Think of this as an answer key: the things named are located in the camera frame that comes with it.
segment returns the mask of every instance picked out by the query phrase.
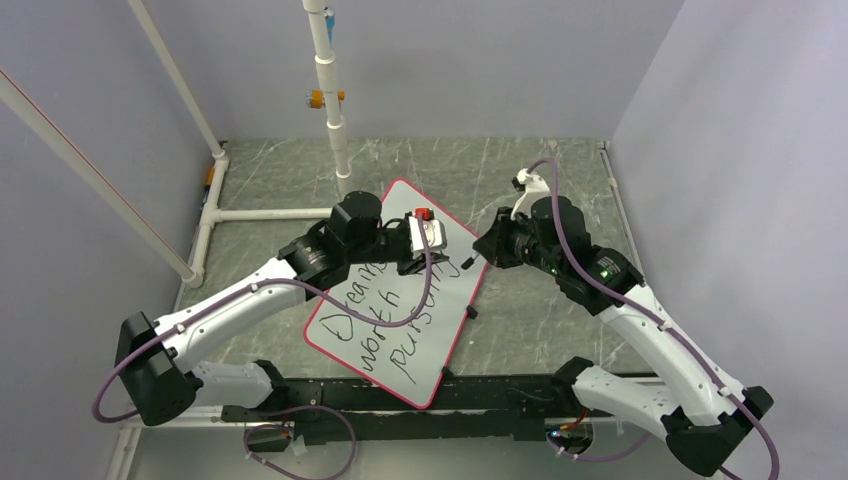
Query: gray marble surface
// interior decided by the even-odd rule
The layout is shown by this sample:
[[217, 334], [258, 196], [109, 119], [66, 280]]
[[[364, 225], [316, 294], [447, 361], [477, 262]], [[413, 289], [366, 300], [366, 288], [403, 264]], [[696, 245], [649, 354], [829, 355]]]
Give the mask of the gray marble surface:
[[[232, 163], [219, 202], [225, 210], [329, 207], [339, 200], [326, 139], [239, 141], [227, 150]], [[520, 168], [554, 157], [561, 193], [583, 210], [593, 241], [630, 254], [593, 139], [350, 139], [349, 156], [357, 188], [382, 195], [393, 179], [404, 177], [477, 233], [490, 226], [497, 207], [517, 199], [510, 179]], [[540, 172], [549, 178], [549, 171]], [[312, 224], [219, 224], [205, 282], [185, 290], [181, 308], [251, 273]], [[289, 377], [355, 376], [304, 342], [303, 326], [316, 305], [313, 299], [269, 317], [209, 360], [239, 364], [263, 358]], [[573, 356], [615, 373], [650, 371], [621, 337], [532, 268], [489, 269], [474, 306], [479, 316], [466, 323], [450, 361], [457, 374], [552, 373]]]

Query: orange wire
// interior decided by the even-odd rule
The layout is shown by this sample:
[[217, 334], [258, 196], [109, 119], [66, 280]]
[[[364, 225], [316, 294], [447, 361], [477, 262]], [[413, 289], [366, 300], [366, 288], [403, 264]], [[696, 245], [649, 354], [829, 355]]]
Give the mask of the orange wire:
[[587, 415], [589, 415], [589, 409], [584, 407], [583, 412], [580, 414], [579, 417], [577, 417], [577, 420], [575, 420], [572, 423], [564, 423], [561, 427], [559, 427], [559, 429], [560, 430], [574, 430], [575, 428], [577, 428], [578, 425], [580, 425], [580, 422], [582, 422], [583, 420], [586, 419]]

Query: wall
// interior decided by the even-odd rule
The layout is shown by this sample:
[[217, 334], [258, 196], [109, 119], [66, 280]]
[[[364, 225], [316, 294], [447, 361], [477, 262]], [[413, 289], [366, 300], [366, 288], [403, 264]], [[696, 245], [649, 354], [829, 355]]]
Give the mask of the wall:
[[[613, 139], [649, 280], [745, 384], [781, 478], [848, 478], [848, 5], [688, 0]], [[731, 459], [765, 478], [752, 435]]]
[[[331, 1], [348, 132], [610, 138], [682, 3]], [[219, 135], [326, 135], [300, 1], [147, 4]]]
[[[187, 256], [211, 159], [128, 7], [3, 2], [0, 66]], [[117, 429], [89, 404], [120, 322], [179, 277], [2, 104], [0, 168], [2, 476], [103, 478]]]

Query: purple cable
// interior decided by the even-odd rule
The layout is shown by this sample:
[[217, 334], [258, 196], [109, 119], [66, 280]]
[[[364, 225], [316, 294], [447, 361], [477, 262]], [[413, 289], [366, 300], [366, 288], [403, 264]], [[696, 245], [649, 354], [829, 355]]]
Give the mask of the purple cable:
[[[551, 159], [551, 158], [540, 158], [539, 160], [536, 160], [535, 162], [533, 162], [532, 165], [527, 167], [527, 173], [532, 173], [533, 170], [536, 169], [536, 167], [538, 167], [539, 165], [541, 165], [543, 163], [547, 163], [548, 165], [550, 165], [551, 170], [553, 170], [553, 174], [554, 174], [554, 178], [553, 178], [554, 194], [551, 195], [551, 203], [552, 203], [553, 214], [554, 214], [554, 228], [556, 229], [557, 237], [559, 238], [560, 246], [562, 247], [562, 250], [565, 253], [566, 258], [568, 258], [568, 263], [571, 264], [571, 267], [574, 268], [574, 270], [577, 272], [577, 274], [580, 275], [580, 277], [583, 280], [585, 280], [586, 283], [588, 283], [592, 287], [596, 288], [598, 291], [600, 291], [604, 295], [606, 295], [606, 296], [608, 296], [608, 297], [610, 297], [614, 300], [617, 300], [621, 303], [624, 303], [625, 305], [628, 305], [631, 308], [639, 311], [640, 313], [644, 314], [649, 319], [651, 319], [651, 321], [654, 322], [657, 326], [663, 325], [663, 323], [665, 323], [664, 320], [662, 318], [660, 318], [657, 314], [655, 314], [654, 312], [652, 312], [648, 308], [640, 305], [638, 302], [635, 302], [635, 301], [625, 297], [624, 295], [621, 295], [618, 292], [607, 288], [604, 284], [602, 284], [602, 283], [598, 282], [597, 280], [595, 280], [594, 278], [592, 278], [586, 272], [586, 270], [584, 270], [583, 267], [581, 267], [580, 264], [577, 262], [577, 259], [574, 257], [574, 253], [571, 251], [571, 248], [568, 246], [568, 241], [566, 240], [565, 232], [563, 231], [563, 227], [562, 227], [562, 220], [560, 218], [559, 200], [557, 198], [559, 196], [559, 168], [557, 166], [556, 161]], [[700, 352], [698, 352], [698, 350], [692, 345], [692, 343], [689, 342], [682, 334], [680, 334], [680, 332], [676, 331], [673, 328], [669, 328], [666, 331], [672, 337], [674, 337], [674, 339], [677, 340], [683, 346], [683, 348], [686, 349], [686, 351], [688, 351], [692, 355], [692, 358], [694, 358], [695, 361], [698, 362], [698, 364], [701, 366], [701, 368], [704, 369], [704, 372], [706, 372], [706, 374], [710, 377], [710, 380], [718, 387], [719, 390], [721, 390], [721, 389], [723, 389], [727, 386], [727, 385], [724, 384], [724, 382], [721, 380], [721, 378], [713, 371], [713, 369], [707, 363], [706, 359], [700, 354]], [[765, 442], [766, 448], [768, 449], [768, 452], [769, 452], [769, 457], [771, 459], [771, 471], [769, 473], [768, 478], [769, 478], [769, 480], [777, 480], [777, 477], [780, 474], [780, 457], [778, 456], [778, 453], [777, 453], [777, 446], [774, 444], [774, 441], [772, 440], [771, 436], [768, 434], [765, 427], [762, 425], [762, 423], [760, 423], [760, 421], [757, 419], [757, 417], [754, 416], [754, 414], [751, 412], [751, 410], [749, 410], [748, 407], [746, 407], [745, 404], [742, 403], [742, 401], [739, 400], [739, 398], [736, 397], [736, 395], [731, 393], [727, 396], [727, 398], [730, 400], [731, 403], [733, 403], [736, 406], [736, 408], [738, 408], [742, 412], [743, 415], [745, 415], [745, 417], [748, 419], [748, 421], [750, 421], [751, 424], [754, 425], [754, 428], [757, 429], [757, 432], [759, 432], [760, 436], [763, 438], [763, 441]], [[733, 473], [727, 471], [726, 469], [724, 469], [724, 467], [721, 468], [721, 471], [725, 475], [731, 476], [731, 478], [739, 479], [739, 477], [737, 477]]]
[[[615, 455], [608, 455], [606, 457], [581, 457], [580, 455], [575, 455], [575, 454], [568, 452], [566, 450], [563, 450], [562, 454], [567, 456], [568, 458], [574, 460], [575, 462], [586, 462], [586, 463], [617, 462], [617, 461], [619, 461], [623, 458], [630, 456], [630, 454], [635, 452], [636, 450], [639, 450], [640, 448], [642, 448], [642, 445], [644, 445], [645, 442], [647, 442], [650, 438], [651, 438], [651, 434], [646, 433], [646, 434], [642, 435], [642, 437], [639, 438], [639, 440], [636, 440], [636, 443], [627, 447], [627, 449], [622, 450], [621, 452], [616, 453]], [[556, 450], [557, 453], [560, 453], [560, 451], [559, 451], [560, 447], [557, 444], [555, 444], [553, 442], [553, 440], [548, 438], [548, 443], [550, 443], [551, 446], [554, 447], [554, 450]]]
[[[426, 240], [427, 234], [424, 231], [424, 223], [423, 222], [416, 222], [416, 223], [418, 223], [418, 233], [419, 233], [419, 235], [421, 235], [421, 238], [424, 239], [424, 241], [422, 242], [424, 244], [424, 293], [421, 295], [421, 300], [418, 302], [418, 306], [415, 307], [415, 310], [413, 310], [412, 313], [410, 313], [407, 318], [405, 318], [405, 319], [403, 319], [399, 322], [386, 323], [386, 322], [382, 322], [380, 320], [374, 320], [372, 318], [368, 318], [368, 317], [360, 314], [359, 312], [348, 308], [342, 302], [339, 302], [338, 300], [331, 297], [328, 293], [322, 291], [321, 289], [313, 287], [312, 285], [309, 285], [308, 283], [301, 282], [300, 280], [294, 280], [294, 279], [291, 279], [291, 278], [269, 278], [269, 279], [266, 279], [266, 280], [260, 280], [260, 281], [256, 282], [256, 285], [258, 285], [260, 288], [261, 287], [267, 287], [267, 286], [270, 286], [270, 285], [293, 285], [295, 287], [300, 287], [300, 288], [307, 290], [310, 293], [312, 293], [316, 296], [319, 296], [319, 297], [323, 298], [324, 300], [330, 302], [336, 308], [342, 310], [343, 312], [347, 313], [351, 317], [354, 317], [358, 320], [362, 320], [365, 323], [368, 323], [368, 324], [371, 324], [371, 325], [376, 325], [376, 326], [379, 326], [379, 327], [386, 327], [386, 328], [402, 327], [402, 326], [408, 324], [409, 322], [415, 320], [415, 318], [418, 316], [418, 314], [420, 314], [421, 311], [424, 310], [424, 306], [427, 303], [427, 297], [430, 294], [430, 285], [431, 285], [431, 280], [432, 280], [432, 276], [433, 276], [433, 259], [430, 257], [430, 244]], [[224, 305], [227, 305], [227, 304], [231, 303], [232, 301], [236, 300], [237, 298], [239, 298], [239, 297], [241, 297], [245, 294], [250, 294], [250, 293], [252, 293], [250, 286], [240, 288], [240, 289], [230, 293], [229, 295], [225, 296], [224, 298], [212, 303], [211, 305], [209, 305], [208, 307], [204, 308], [203, 310], [197, 312], [196, 314], [192, 315], [191, 317], [187, 318], [184, 322], [182, 322], [182, 326], [184, 328], [188, 328], [188, 327], [192, 326], [193, 324], [197, 323], [202, 318], [209, 315], [210, 313], [212, 313], [212, 312], [218, 310], [219, 308], [223, 307]], [[165, 340], [174, 336], [176, 333], [177, 333], [177, 327], [176, 326], [171, 327], [168, 330], [165, 330], [164, 332], [160, 333], [156, 337], [150, 339], [147, 343], [145, 343], [141, 347], [137, 348], [136, 350], [133, 350], [129, 355], [127, 355], [126, 358], [124, 358], [117, 365], [115, 365], [115, 368], [112, 370], [112, 373], [109, 374], [109, 376], [106, 378], [106, 381], [103, 382], [103, 385], [100, 386], [100, 389], [97, 391], [97, 395], [95, 395], [95, 397], [94, 397], [94, 402], [92, 402], [92, 404], [91, 404], [91, 415], [94, 417], [95, 420], [97, 420], [98, 422], [101, 422], [101, 423], [117, 423], [117, 422], [124, 421], [124, 420], [138, 414], [138, 410], [130, 410], [129, 412], [123, 413], [123, 414], [115, 416], [115, 417], [107, 417], [107, 416], [103, 415], [103, 413], [100, 411], [100, 403], [103, 401], [103, 396], [106, 394], [106, 390], [109, 388], [110, 385], [112, 385], [112, 382], [114, 382], [115, 379], [118, 378], [118, 375], [120, 375], [121, 372], [123, 372], [130, 363], [132, 363], [135, 359], [137, 359], [138, 357], [143, 355], [146, 351], [153, 348], [156, 344], [158, 344], [160, 342], [164, 342]]]
[[[324, 478], [321, 478], [321, 479], [314, 479], [314, 480], [335, 480], [336, 478], [341, 477], [350, 468], [351, 464], [353, 463], [353, 457], [356, 456], [356, 433], [353, 431], [353, 425], [350, 424], [350, 421], [348, 419], [346, 419], [344, 417], [344, 415], [342, 415], [341, 413], [339, 413], [336, 410], [333, 410], [332, 408], [324, 407], [322, 405], [305, 405], [305, 406], [302, 406], [302, 407], [287, 408], [285, 410], [280, 410], [279, 412], [256, 412], [256, 413], [261, 414], [262, 416], [275, 417], [275, 416], [278, 416], [278, 415], [286, 415], [286, 414], [289, 414], [289, 413], [301, 412], [303, 410], [320, 410], [322, 412], [327, 412], [331, 415], [335, 415], [336, 417], [339, 418], [339, 420], [342, 421], [342, 423], [344, 423], [345, 427], [347, 427], [347, 431], [350, 432], [350, 455], [347, 457], [347, 462], [345, 462], [344, 466], [341, 469], [339, 469], [338, 472], [330, 475], [329, 477], [324, 477]], [[291, 473], [288, 470], [285, 470], [284, 468], [280, 467], [276, 463], [269, 462], [269, 461], [265, 460], [264, 458], [260, 457], [259, 455], [250, 451], [250, 447], [247, 444], [247, 440], [248, 440], [248, 438], [250, 438], [250, 435], [253, 432], [256, 432], [256, 431], [259, 431], [259, 430], [278, 430], [278, 429], [290, 431], [290, 429], [288, 427], [283, 427], [281, 425], [268, 423], [268, 424], [263, 424], [263, 425], [253, 427], [250, 430], [248, 430], [247, 432], [245, 432], [245, 434], [244, 434], [244, 451], [245, 451], [245, 453], [247, 453], [247, 457], [256, 460], [257, 462], [259, 462], [262, 465], [270, 468], [271, 470], [274, 470], [277, 473], [281, 473], [281, 474], [283, 474], [283, 475], [285, 475], [289, 478], [293, 478], [294, 480], [313, 480], [313, 479], [301, 477], [299, 475]]]

